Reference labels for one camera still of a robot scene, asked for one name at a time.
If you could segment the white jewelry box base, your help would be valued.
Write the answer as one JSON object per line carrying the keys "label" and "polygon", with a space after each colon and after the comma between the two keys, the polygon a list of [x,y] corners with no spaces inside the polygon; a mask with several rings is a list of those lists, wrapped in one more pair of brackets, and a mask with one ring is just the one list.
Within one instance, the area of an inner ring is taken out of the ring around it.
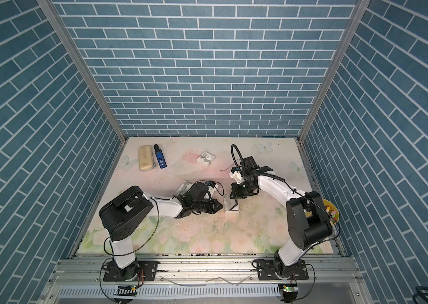
{"label": "white jewelry box base", "polygon": [[238,204],[224,206],[224,210],[227,214],[238,214],[240,212],[240,208]]}

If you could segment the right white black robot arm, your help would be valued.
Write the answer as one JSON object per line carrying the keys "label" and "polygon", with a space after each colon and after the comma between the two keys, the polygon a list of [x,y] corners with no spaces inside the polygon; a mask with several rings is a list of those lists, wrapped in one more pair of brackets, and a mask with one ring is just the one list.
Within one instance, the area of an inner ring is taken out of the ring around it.
{"label": "right white black robot arm", "polygon": [[230,177],[234,180],[231,199],[241,200],[264,191],[285,206],[289,239],[275,253],[278,268],[295,265],[312,247],[332,235],[330,215],[319,193],[296,189],[270,167],[260,167],[253,157],[234,160]]}

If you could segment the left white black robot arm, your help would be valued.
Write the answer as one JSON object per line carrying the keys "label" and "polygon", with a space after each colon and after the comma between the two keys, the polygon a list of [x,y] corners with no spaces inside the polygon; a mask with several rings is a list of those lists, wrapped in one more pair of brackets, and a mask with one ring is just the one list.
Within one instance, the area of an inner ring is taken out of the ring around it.
{"label": "left white black robot arm", "polygon": [[223,205],[212,197],[217,190],[215,181],[197,181],[184,193],[161,198],[145,193],[139,186],[132,186],[99,211],[103,227],[109,233],[111,252],[120,270],[137,267],[133,242],[130,235],[149,216],[182,219],[192,214],[216,214]]}

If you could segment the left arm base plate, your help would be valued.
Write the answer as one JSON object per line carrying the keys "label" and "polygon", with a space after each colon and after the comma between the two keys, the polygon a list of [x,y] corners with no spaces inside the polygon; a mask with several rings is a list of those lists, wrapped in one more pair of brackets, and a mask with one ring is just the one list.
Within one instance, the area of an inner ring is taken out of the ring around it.
{"label": "left arm base plate", "polygon": [[136,260],[129,266],[126,266],[124,269],[121,269],[117,266],[116,262],[113,260],[107,262],[103,267],[103,281],[105,282],[127,282],[127,281],[137,281],[137,282],[146,282],[154,281],[157,270],[158,270],[157,261],[138,261]]}

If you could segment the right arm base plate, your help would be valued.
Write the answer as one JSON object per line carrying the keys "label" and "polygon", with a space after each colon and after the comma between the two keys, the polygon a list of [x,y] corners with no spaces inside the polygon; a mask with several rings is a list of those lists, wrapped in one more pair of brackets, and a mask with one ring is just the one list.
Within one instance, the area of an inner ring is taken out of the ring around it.
{"label": "right arm base plate", "polygon": [[286,266],[281,260],[255,259],[251,265],[256,269],[260,281],[308,280],[308,270],[304,260]]}

